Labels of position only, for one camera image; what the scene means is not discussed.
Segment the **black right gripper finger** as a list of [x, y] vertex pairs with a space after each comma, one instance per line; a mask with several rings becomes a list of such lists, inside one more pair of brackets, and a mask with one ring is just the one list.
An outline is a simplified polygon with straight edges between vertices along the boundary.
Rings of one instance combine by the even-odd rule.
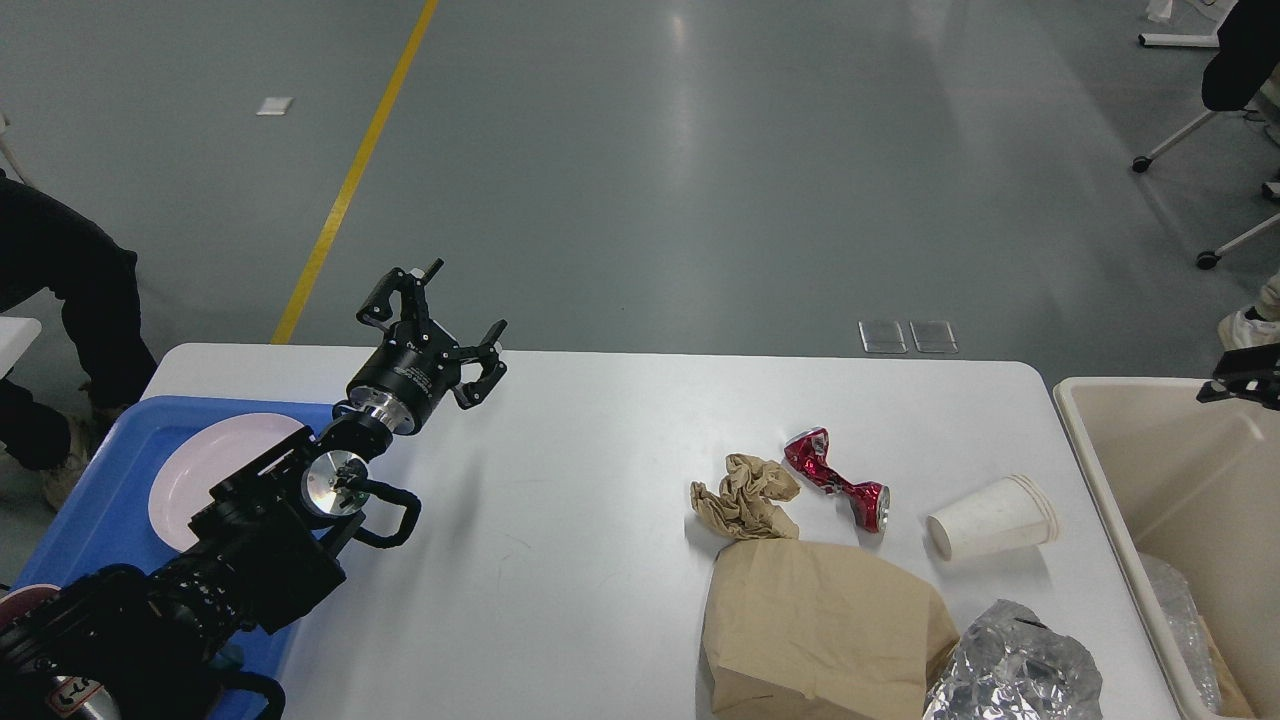
[[1211, 378], [1197, 392], [1201, 404], [1240, 398], [1279, 410], [1279, 345], [1261, 345], [1222, 354]]

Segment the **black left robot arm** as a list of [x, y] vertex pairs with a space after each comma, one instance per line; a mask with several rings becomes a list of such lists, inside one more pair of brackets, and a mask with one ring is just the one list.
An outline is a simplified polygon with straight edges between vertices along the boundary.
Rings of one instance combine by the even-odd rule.
[[220, 652], [237, 633], [310, 614], [346, 580], [351, 541], [402, 546], [421, 500], [374, 479], [370, 462], [419, 433], [447, 393], [475, 407], [506, 374], [506, 320], [463, 346], [431, 318], [440, 269], [396, 266], [374, 286], [357, 319], [381, 342], [332, 421], [224, 474], [189, 521], [192, 547], [150, 573], [106, 565], [3, 624], [5, 719], [205, 719], [228, 691], [260, 696], [262, 719], [283, 715], [282, 685]]

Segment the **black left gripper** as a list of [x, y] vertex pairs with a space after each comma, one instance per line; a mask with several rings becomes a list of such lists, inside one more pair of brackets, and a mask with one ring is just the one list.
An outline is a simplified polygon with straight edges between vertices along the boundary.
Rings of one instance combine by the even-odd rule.
[[[506, 319], [495, 322], [479, 345], [445, 343], [445, 331], [431, 318], [426, 296], [443, 266], [440, 258], [425, 270], [393, 266], [358, 306], [357, 322], [380, 331], [380, 343], [348, 383], [346, 400], [333, 406], [335, 420], [364, 413], [396, 436], [411, 436], [443, 398], [452, 396], [461, 409], [476, 407], [504, 377], [500, 337]], [[479, 365], [480, 374], [462, 382], [462, 366], [470, 364]]]

